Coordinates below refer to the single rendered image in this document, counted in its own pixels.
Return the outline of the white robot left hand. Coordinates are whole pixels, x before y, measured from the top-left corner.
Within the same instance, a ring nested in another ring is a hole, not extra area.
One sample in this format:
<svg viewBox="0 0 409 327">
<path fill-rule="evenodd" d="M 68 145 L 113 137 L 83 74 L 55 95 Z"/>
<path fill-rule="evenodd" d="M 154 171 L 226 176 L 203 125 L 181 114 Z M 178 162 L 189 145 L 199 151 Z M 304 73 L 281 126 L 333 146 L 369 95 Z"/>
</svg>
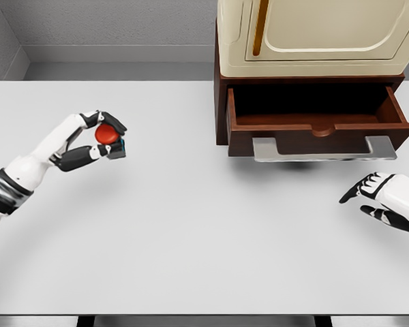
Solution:
<svg viewBox="0 0 409 327">
<path fill-rule="evenodd" d="M 35 149 L 35 154 L 40 159 L 47 159 L 60 170 L 69 172 L 109 156 L 111 153 L 122 151 L 124 146 L 120 140 L 107 145 L 86 145 L 69 149 L 69 145 L 83 130 L 102 123 L 112 127 L 120 136 L 124 136 L 127 131 L 127 127 L 122 122 L 105 111 L 94 110 L 71 114 L 41 141 Z"/>
</svg>

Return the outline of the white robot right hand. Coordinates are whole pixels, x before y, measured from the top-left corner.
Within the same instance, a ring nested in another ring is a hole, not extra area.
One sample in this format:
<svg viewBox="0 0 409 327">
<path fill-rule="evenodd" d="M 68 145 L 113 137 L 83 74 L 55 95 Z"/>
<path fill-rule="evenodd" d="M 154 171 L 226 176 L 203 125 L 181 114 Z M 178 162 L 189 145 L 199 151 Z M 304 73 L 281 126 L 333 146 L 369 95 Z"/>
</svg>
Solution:
<svg viewBox="0 0 409 327">
<path fill-rule="evenodd" d="M 364 196 L 383 205 L 382 208 L 363 205 L 361 211 L 384 224 L 409 232 L 409 177 L 403 174 L 373 172 L 353 185 L 339 200 Z"/>
</svg>

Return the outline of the red button switch black base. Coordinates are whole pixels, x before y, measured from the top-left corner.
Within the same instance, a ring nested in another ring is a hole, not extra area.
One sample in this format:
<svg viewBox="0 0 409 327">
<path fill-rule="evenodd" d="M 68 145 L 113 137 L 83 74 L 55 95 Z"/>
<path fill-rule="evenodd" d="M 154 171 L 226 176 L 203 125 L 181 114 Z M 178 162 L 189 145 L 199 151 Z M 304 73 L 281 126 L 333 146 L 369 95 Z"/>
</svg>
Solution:
<svg viewBox="0 0 409 327">
<path fill-rule="evenodd" d="M 120 159 L 126 157 L 125 142 L 114 127 L 101 124 L 95 131 L 95 139 L 100 144 L 110 146 L 110 152 L 107 154 L 107 158 Z"/>
</svg>

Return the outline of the brown wooden drawer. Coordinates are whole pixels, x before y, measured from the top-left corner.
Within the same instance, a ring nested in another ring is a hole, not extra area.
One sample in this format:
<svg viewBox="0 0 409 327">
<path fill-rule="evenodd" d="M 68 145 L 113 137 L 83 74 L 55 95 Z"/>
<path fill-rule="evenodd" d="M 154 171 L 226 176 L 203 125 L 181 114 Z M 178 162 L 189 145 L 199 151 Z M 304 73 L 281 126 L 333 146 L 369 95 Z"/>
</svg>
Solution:
<svg viewBox="0 0 409 327">
<path fill-rule="evenodd" d="M 235 85 L 226 105 L 228 154 L 251 157 L 253 138 L 274 138 L 289 154 L 367 153 L 367 136 L 398 149 L 409 122 L 383 84 Z"/>
</svg>

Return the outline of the brown wooden cabinet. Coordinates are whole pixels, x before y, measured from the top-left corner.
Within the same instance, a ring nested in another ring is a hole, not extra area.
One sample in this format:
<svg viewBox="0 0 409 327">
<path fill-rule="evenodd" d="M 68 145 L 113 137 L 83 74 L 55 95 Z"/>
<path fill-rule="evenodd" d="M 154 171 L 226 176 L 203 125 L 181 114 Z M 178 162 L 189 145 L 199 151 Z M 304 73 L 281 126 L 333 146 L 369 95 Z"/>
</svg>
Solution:
<svg viewBox="0 0 409 327">
<path fill-rule="evenodd" d="M 228 144 L 228 130 L 226 126 L 226 104 L 228 88 L 234 85 L 262 85 L 262 84 L 380 84 L 388 87 L 391 101 L 397 108 L 401 123 L 406 118 L 399 107 L 394 92 L 404 80 L 404 74 L 399 75 L 374 75 L 374 76 L 271 76 L 271 77 L 230 77 L 221 72 L 220 46 L 215 45 L 214 61 L 214 101 L 215 101 L 215 134 L 216 144 Z"/>
</svg>

